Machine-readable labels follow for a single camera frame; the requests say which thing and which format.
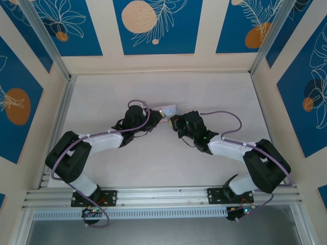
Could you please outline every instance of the white tabletop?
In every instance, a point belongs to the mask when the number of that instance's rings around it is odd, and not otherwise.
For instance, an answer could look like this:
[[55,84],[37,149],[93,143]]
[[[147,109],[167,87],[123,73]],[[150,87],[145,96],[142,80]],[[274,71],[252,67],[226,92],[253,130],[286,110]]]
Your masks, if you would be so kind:
[[[269,139],[248,73],[78,76],[63,132],[107,131],[124,117],[127,103],[132,99],[146,100],[150,107],[176,104],[179,114],[192,110],[227,110],[243,122],[243,128],[228,137],[244,141]],[[203,119],[209,130],[220,134],[239,126],[235,118],[225,114],[203,116]],[[244,163],[187,146],[169,123],[162,123],[123,148],[89,157],[85,171],[103,187],[201,186],[222,185],[232,175],[245,173],[246,167]],[[52,179],[48,185],[62,186],[65,184]]]

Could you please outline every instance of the purple cable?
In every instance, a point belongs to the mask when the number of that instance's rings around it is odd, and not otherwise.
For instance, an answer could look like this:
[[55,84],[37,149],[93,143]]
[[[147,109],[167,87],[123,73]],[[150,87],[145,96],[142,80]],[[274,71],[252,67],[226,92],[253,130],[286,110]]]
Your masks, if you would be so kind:
[[[55,165],[54,165],[53,168],[52,168],[51,178],[54,179],[54,180],[62,180],[61,178],[56,178],[56,177],[55,177],[55,171],[56,171],[56,168],[58,167],[58,165],[59,165],[60,161],[62,160],[62,158],[63,158],[63,157],[64,157],[64,156],[65,156],[65,155],[70,151],[70,149],[73,148],[74,146],[76,146],[76,145],[77,145],[79,142],[81,142],[82,140],[84,140],[84,139],[88,139],[88,138],[94,138],[94,137],[101,136],[101,135],[106,135],[106,134],[124,133],[124,132],[134,131],[134,130],[137,130],[137,129],[142,128],[145,124],[147,124],[148,121],[149,121],[149,118],[150,118],[150,108],[149,108],[149,106],[147,105],[147,103],[146,103],[145,101],[140,101],[140,100],[131,100],[130,102],[128,102],[128,107],[129,107],[129,105],[130,105],[132,102],[135,102],[135,101],[137,101],[137,102],[141,102],[141,103],[143,103],[143,104],[147,107],[148,117],[147,117],[146,121],[145,121],[142,125],[140,125],[140,126],[138,126],[138,127],[136,127],[136,128],[133,128],[133,129],[124,129],[124,130],[113,131],[113,132],[108,132],[108,131],[106,131],[106,132],[102,132],[102,133],[92,134],[92,135],[90,135],[90,136],[85,136],[85,137],[82,137],[82,138],[76,140],[74,143],[72,143],[70,146],[68,146],[68,147],[66,148],[66,150],[65,150],[65,151],[60,155],[60,157],[59,157],[58,160],[56,161]],[[98,205],[96,202],[94,202],[94,201],[91,200],[89,197],[85,196],[82,192],[80,192],[79,190],[77,190],[74,186],[72,186],[72,185],[69,184],[69,183],[68,183],[68,185],[69,185],[72,189],[74,189],[74,190],[75,190],[79,195],[81,195],[82,197],[84,197],[85,199],[87,199],[90,203],[92,203],[94,206],[96,206],[97,208],[99,208],[99,210],[101,210],[101,212],[106,216],[106,218],[107,218],[107,223],[106,223],[106,224],[101,225],[101,226],[90,226],[90,227],[93,227],[93,228],[103,228],[103,227],[108,226],[108,225],[109,225],[109,216],[108,216],[108,214],[105,212],[105,210],[104,210],[103,208],[101,208],[100,205]]]
[[[231,113],[229,111],[213,111],[213,112],[209,112],[209,113],[200,113],[200,115],[211,115],[211,114],[215,114],[215,113],[226,113],[226,114],[229,114],[229,115],[232,115],[234,116],[240,123],[240,126],[238,129],[236,130],[231,130],[231,131],[227,131],[223,134],[221,134],[221,138],[223,140],[225,140],[226,142],[229,142],[229,143],[233,143],[233,144],[238,144],[238,145],[241,145],[241,146],[244,146],[242,142],[238,142],[238,141],[235,141],[235,140],[231,140],[231,139],[225,139],[223,138],[224,135],[226,134],[230,134],[230,133],[235,133],[237,131],[239,131],[241,128],[242,128],[242,121],[240,120],[240,118],[238,116],[236,116],[234,113]],[[264,156],[266,156],[267,158],[269,158],[271,161],[273,161],[282,171],[283,173],[287,176],[287,178],[289,179],[290,181],[290,184],[287,184],[287,185],[279,185],[279,186],[284,186],[284,187],[288,187],[288,186],[293,186],[294,184],[294,181],[292,179],[292,177],[290,176],[290,174],[286,171],[286,169],[276,160],[274,159],[272,156],[270,156],[268,153],[264,152],[263,150],[257,148],[256,146],[253,146],[253,145],[249,145],[249,144],[246,144],[247,147],[250,147],[254,150],[256,150],[257,152],[260,152],[261,154],[263,154]],[[254,211],[257,211],[258,209],[261,209],[263,208],[264,206],[266,206],[269,202],[271,202],[271,200],[274,198],[274,194],[271,194],[271,198],[266,201],[265,203],[263,203],[262,205],[260,205],[259,207],[253,209],[251,212],[254,212]],[[238,209],[235,209],[235,210],[230,210],[228,212],[232,212],[232,211],[236,211],[236,210],[240,210],[241,208],[238,208]]]

